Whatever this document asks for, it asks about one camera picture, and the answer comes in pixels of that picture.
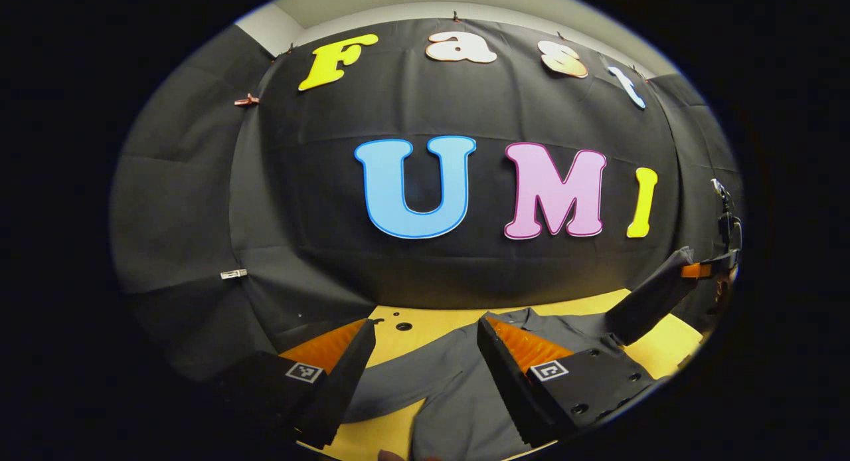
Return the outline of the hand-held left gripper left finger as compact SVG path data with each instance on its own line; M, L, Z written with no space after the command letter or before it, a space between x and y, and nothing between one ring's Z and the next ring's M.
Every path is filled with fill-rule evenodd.
M376 346L369 318L309 323L214 376L214 394L268 434L321 450L333 442Z

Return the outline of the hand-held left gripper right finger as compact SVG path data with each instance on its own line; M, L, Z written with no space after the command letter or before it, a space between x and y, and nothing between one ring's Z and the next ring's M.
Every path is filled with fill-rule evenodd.
M614 416L657 382L626 355L565 349L481 316L477 348L523 442L566 442Z

